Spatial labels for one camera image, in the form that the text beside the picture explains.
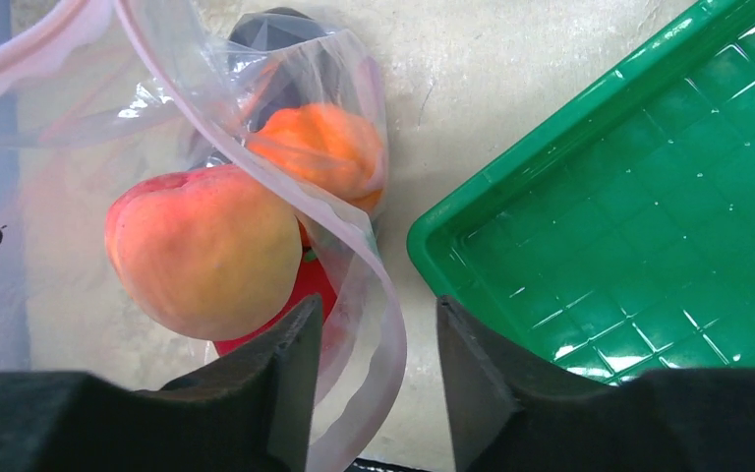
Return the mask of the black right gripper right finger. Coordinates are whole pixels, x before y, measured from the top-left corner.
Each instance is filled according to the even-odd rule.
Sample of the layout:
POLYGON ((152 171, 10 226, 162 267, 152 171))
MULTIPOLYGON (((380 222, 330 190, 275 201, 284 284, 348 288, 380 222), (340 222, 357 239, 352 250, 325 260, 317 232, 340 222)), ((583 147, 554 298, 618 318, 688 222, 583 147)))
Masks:
POLYGON ((755 368, 658 369, 610 386, 449 296, 436 325, 460 471, 755 471, 755 368))

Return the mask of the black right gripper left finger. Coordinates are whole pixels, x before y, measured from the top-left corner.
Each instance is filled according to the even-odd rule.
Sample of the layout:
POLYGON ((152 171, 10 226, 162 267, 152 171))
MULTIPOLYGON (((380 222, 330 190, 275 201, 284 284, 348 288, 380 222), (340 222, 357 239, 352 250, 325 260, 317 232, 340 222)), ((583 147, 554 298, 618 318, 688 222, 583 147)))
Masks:
POLYGON ((0 471, 303 471, 322 301, 158 390, 0 373, 0 471))

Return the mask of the red toy tomato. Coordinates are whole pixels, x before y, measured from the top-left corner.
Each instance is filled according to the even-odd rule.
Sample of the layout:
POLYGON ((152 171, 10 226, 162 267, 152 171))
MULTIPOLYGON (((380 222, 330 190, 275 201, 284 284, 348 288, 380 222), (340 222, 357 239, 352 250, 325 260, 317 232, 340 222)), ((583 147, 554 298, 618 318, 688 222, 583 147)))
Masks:
POLYGON ((308 296, 314 294, 320 295, 322 301, 322 320, 326 322, 329 318, 337 301, 337 294, 329 282, 326 272, 309 241, 308 234, 303 224, 300 224, 300 235, 303 245, 302 259, 293 290, 291 291, 291 295, 286 304, 271 320, 250 334, 232 340, 215 341, 215 351, 220 357, 231 353, 235 349, 245 345, 260 334, 269 330, 287 315, 291 309, 296 307, 308 296))

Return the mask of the toy peach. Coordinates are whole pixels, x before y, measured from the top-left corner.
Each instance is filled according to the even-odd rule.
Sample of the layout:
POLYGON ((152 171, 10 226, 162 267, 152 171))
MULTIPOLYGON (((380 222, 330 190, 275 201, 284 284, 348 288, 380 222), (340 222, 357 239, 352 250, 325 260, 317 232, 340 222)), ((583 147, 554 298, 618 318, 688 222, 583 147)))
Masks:
POLYGON ((135 185, 107 212, 105 248, 150 318, 210 341, 245 336, 272 320, 302 259, 292 206, 235 165, 135 185))

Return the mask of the clear zip top bag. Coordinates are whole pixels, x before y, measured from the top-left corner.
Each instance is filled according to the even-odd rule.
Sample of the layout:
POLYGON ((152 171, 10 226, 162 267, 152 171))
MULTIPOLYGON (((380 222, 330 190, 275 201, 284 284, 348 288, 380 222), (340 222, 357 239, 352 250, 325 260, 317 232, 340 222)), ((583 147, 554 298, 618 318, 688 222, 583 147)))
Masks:
POLYGON ((342 471, 407 343, 383 83, 289 8, 0 1, 0 471, 342 471))

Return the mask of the purple toy eggplant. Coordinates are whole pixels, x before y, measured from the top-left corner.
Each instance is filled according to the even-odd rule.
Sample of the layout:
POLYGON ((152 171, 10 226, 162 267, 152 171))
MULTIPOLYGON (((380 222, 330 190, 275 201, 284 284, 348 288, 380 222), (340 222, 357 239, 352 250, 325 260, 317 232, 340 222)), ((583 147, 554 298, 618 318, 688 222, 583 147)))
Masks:
MULTIPOLYGON (((232 51, 227 55, 226 64, 232 74, 245 69, 258 74, 263 52, 327 35, 317 21, 292 8, 276 7, 247 14, 240 18, 228 36, 232 51)), ((334 97, 342 85, 350 83, 340 76, 340 68, 328 52, 318 51, 316 59, 321 73, 316 87, 309 86, 302 78, 307 71, 302 66, 274 68, 269 85, 261 92, 261 103, 252 106, 250 116, 244 120, 251 132, 263 128, 276 111, 326 101, 334 97)))

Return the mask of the green plastic tray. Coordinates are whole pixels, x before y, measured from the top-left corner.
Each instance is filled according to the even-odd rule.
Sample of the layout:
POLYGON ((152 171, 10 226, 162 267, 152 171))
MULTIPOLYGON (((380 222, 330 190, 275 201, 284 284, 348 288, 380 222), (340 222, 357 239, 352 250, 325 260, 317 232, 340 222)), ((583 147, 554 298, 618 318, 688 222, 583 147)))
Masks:
POLYGON ((755 1, 699 1, 411 227, 437 295, 606 384, 755 367, 755 1))

